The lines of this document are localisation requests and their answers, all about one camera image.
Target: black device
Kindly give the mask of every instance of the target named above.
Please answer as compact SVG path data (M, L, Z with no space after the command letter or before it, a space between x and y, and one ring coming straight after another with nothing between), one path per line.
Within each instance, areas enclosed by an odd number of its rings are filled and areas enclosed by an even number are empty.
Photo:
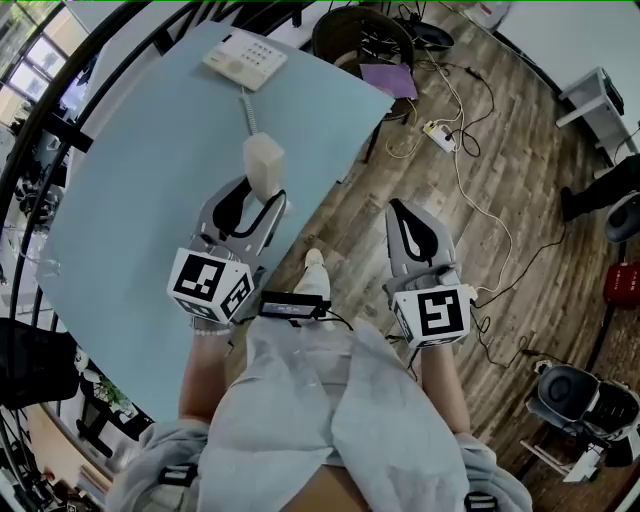
M563 424L562 430L574 435L619 441L638 427L640 399L635 393L571 365L543 371L538 399Z
M602 70L602 72L604 73L604 90L607 93L607 97L611 100L611 103L613 103L613 106L616 107L618 114L623 116L624 100L622 99L622 96L618 92L618 89L616 89L615 85L613 85L613 82L611 81L611 77L608 75L608 73L604 69Z
M259 316L284 319L320 318L331 307L331 301L320 295L303 293L262 292Z
M640 193L630 194L611 207L604 226L613 243L621 243L640 232Z
M409 14L408 19L404 16L407 12ZM400 9L399 14L399 16L393 18L394 21L397 21L408 32L417 49L441 52L453 47L455 43L453 37L441 28L422 21L420 14L409 9Z

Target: black cable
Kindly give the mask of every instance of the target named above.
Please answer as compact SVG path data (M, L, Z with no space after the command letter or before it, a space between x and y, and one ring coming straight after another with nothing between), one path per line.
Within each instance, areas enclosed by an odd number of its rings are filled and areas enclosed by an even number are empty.
M406 338L404 336L395 336L393 334L389 334L389 335L385 336L384 339L385 340L391 340L389 342L389 345L394 345L394 344L398 343L399 341L405 340Z
M633 138L633 136L634 136L636 133L638 133L638 132L640 132L640 126L638 127L638 129L637 129L635 132L633 132L631 135L629 135L626 139L623 139L623 140L622 140L622 142L621 142L620 144L618 144L618 147L616 148L616 154L615 154L615 155L613 155L613 165L618 165L618 162L617 162L617 159L618 159L618 151L620 151L620 148L622 147L622 145L623 145L625 142L630 141L630 140Z
M234 319L232 318L232 319L231 319L231 323L232 323L233 325L235 325L235 326L238 326L238 325L242 325L242 324L244 324L244 323L250 322L250 321L251 321L251 320L253 320L255 317L256 317L256 315L254 315L254 316L248 316L248 317L243 318L242 320L234 320Z
M18 464L16 463L13 454L11 453L11 443L9 442L9 438L7 437L7 429L4 428L4 422L0 422L0 446L4 450L4 455L9 462L11 473L13 473L13 476L18 481L20 487L22 487L22 489L26 492L27 485L22 478L22 471L20 471L20 468L18 467Z
M562 235L560 236L560 240L558 240L557 242L552 242L550 244L547 245L543 245L542 247L540 247L538 249L538 251L533 255L533 258L531 258L531 261L529 261L529 264L527 265L527 267L524 269L524 271L522 272L522 274L520 274L520 276L518 277L518 279L516 279L513 283L511 283L509 286L507 286L504 290L502 290L498 295L496 295L495 297L490 298L487 302L485 302L484 304L481 304L480 306L477 306L474 302L472 302L471 304L473 305L474 308L476 309L482 309L485 306L488 306L489 304L491 304L494 300L496 300L498 297L504 295L505 293L507 293L509 290L511 290L515 285L517 285L522 278L526 275L527 271L529 270L529 268L531 268L531 265L533 265L533 262L536 260L536 258L538 257L538 255L544 250L547 249L548 247L553 247L555 245L560 245L563 241L564 241L564 237L567 234L567 225L563 224L562 226Z
M332 314L336 318L316 318L315 321L316 322L342 322L344 325L346 325L349 328L350 331L353 331L353 327L351 327L351 324L347 322L344 318L342 318L338 313L335 313L334 311L331 311L331 310L327 310L327 313ZM248 316L246 318L243 318L242 320L232 319L231 323L233 325L239 326L253 320L254 318L256 318L256 316Z
M349 322L347 322L344 318L342 318L338 313L335 313L334 311L331 311L330 309L327 310L327 313L331 313L333 316L335 316L338 321L342 322L344 325L346 325L350 331L353 331L353 327L351 327L351 324Z
M526 336L520 336L520 339L518 340L518 351L513 355L513 357L511 358L511 360L507 363L500 363L498 361L495 361L491 358L491 354L489 353L489 345L487 345L483 340L482 340L482 335L486 334L487 331L489 330L489 327L491 327L491 317L490 316L485 316L481 322L478 324L478 321L476 320L476 317L473 313L471 313L471 318L473 318L473 322L476 324L476 335L477 335L477 339L478 339L478 343L480 343L480 345L482 345L482 348L484 349L484 353L485 356L487 358L487 361L489 361L491 364L494 364L496 366L500 366L502 368L504 368L505 370L508 370L509 368L511 368L511 365L513 364L513 362L516 360L516 357L518 357L518 355L520 355L521 353L524 352L525 350L525 346L529 344L529 339Z
M29 471L34 471L35 468L31 464L31 460L27 457L27 450L25 448L26 443L24 442L24 436L22 435L22 425L20 425L20 416L18 416L18 411L13 411L13 417L16 422L16 426L18 427L18 439L20 443L20 449L22 450L22 456L24 457L26 467Z
M7 420L4 417L4 414L2 414L0 412L0 416L2 416L2 422L4 423L5 427L7 427L7 430L9 431L9 433L11 434L11 436L16 440L16 442L18 441L18 437L16 436L16 434L13 432L13 429L9 426L9 423L7 423Z
M20 425L20 430L22 431L22 435L27 438L27 441L31 442L31 436L29 435L29 432L22 428L22 425Z
M402 11L400 10L401 7L404 7L405 10L409 13L409 19L406 19L404 17L404 15L402 14ZM414 14L415 16L419 16L420 15L417 12L413 12L411 9L409 9L406 5L404 5L402 3L398 6L398 15L402 18L403 21L410 21L411 20L411 14Z
M430 64L431 67L426 68L426 67L420 65L423 62L426 62L426 63ZM481 156L482 155L482 149L480 148L480 144L478 143L478 140L473 135L471 135L467 130L471 126L473 126L474 124L479 123L480 121L484 121L491 114L493 114L495 112L495 109L496 109L495 95L493 94L493 89L491 89L491 86L489 85L489 83L482 77L482 75L480 75L480 73L478 73L475 70L473 70L470 66L466 66L466 67L465 66L460 66L458 64L453 64L452 62L437 62L435 64L435 66L434 66L431 61L424 60L424 59L416 61L416 64L418 65L419 68L424 69L426 71L438 71L438 68L440 68L440 71L442 71L442 74L444 76L446 76L446 77L449 77L451 75L449 69L447 69L447 68L453 67L453 68L462 69L468 75L470 75L473 78L475 78L476 80L479 80L480 82L482 82L484 84L484 86L487 88L487 90L489 91L489 94L491 95L491 108L489 109L489 111L485 115L483 115L482 117L479 117L478 119L474 119L473 121L471 121L467 125L453 130L447 136L447 140L451 140L451 138L454 136L454 134L456 134L457 132L460 132L460 134L461 134L460 136L462 138L461 145L462 145L462 149L464 149L465 153L467 153L467 155L469 155L472 158L478 158L479 156ZM458 112L456 113L456 117L457 117L457 115L459 113L460 113L460 106L458 105ZM470 140L475 144L475 146L476 146L476 148L478 150L477 152L472 152L470 150L470 148L467 146L467 140Z
M491 358L491 354L489 353L489 345L487 345L484 342L484 340L482 339L482 335L486 334L487 331L489 330L489 327L491 327L491 317L490 316L485 316L480 321L480 323L478 323L478 320L476 319L476 317L475 317L475 315L473 313L471 313L471 318L473 318L473 323L475 323L475 325L476 325L476 336L477 336L478 343L480 343L480 345L482 345L482 348L484 349L484 353L485 353L485 356L487 358L487 361L489 361L491 364L494 364L496 366L500 366L500 367L504 368L505 370L508 370L509 368L511 368L511 365L516 360L516 357L518 357L518 355L520 355L520 354L528 356L528 357L531 357L531 356L547 356L547 357L550 357L551 359L555 359L556 361L558 361L560 363L568 364L566 361L560 359L559 357L556 357L556 356L553 356L551 354L548 354L547 352L539 352L537 350L533 350L533 349L530 349L530 348L525 348L529 344L529 338L527 338L526 336L520 336L520 339L518 340L518 351L513 355L513 357L511 358L511 360L507 364L495 361L494 359Z
M418 375L416 374L416 371L413 369L413 361L415 361L419 351L420 351L420 347L416 348L413 351L413 354L411 354L411 359L409 359L409 365L407 366L407 370L411 370L411 373L413 373L413 378L415 379L416 382L418 382Z
M222 10L224 9L225 5L227 4L227 0L221 0L218 5L216 6L216 10L213 13L213 16L211 16L211 20L213 21L213 19L218 16L218 14L220 14L222 12Z
M471 75L473 78L475 78L476 80L481 81L485 85L485 87L489 91L489 94L491 95L491 108L489 109L489 112L487 112L482 117L479 117L478 119L475 119L475 120L471 121L466 126L462 126L461 128L457 128L457 129L453 130L449 134L449 137L447 137L447 140L451 140L451 137L453 137L453 135L456 132L460 132L460 134L461 134L460 136L462 138L462 149L464 149L465 153L467 153L467 155L469 155L470 157L478 158L482 154L482 150L480 149L480 144L478 144L478 140L473 135L471 135L467 130L471 126L473 126L474 124L479 123L480 121L484 121L487 117L489 117L491 114L493 114L493 112L495 111L495 108L496 108L495 97L493 95L493 90L491 89L491 86L487 83L487 81L484 78L482 78L480 73L476 73L470 67L466 67L466 68L463 68L463 69L465 70L465 72L468 75ZM476 145L476 148L478 148L478 152L477 153L472 153L471 151L469 151L469 148L467 147L467 138L471 139L473 141L473 143Z

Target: light blue table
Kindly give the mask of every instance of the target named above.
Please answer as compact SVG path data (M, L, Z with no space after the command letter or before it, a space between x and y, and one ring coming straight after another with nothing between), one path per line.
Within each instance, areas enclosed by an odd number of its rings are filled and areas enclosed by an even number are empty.
M187 247L205 200L244 173L249 132L239 86L200 63L230 31L202 24L125 98L53 223L43 257L57 260L60 273L38 276L80 346L157 421L176 417L192 335L165 291L173 258ZM264 253L268 274L393 101L325 62L281 48L288 62L252 96L258 129L285 150L282 185L293 206Z

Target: power strip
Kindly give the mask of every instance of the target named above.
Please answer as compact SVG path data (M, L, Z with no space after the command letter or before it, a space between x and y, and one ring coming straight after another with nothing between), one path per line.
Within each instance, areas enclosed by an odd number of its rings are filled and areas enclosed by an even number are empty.
M424 125L422 131L447 153L451 153L455 149L456 143L453 140L451 130L447 125L439 125L435 124L433 121L429 121Z

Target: person's foot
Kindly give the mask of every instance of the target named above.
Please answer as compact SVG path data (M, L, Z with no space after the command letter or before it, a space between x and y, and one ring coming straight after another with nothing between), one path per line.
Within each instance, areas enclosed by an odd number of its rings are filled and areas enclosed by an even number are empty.
M324 267L324 258L318 249L309 249L304 258L304 268L307 269L311 265L322 265Z
M569 222L580 215L580 212L573 204L573 193L569 187L563 187L562 190L560 190L560 202L562 204L563 221Z

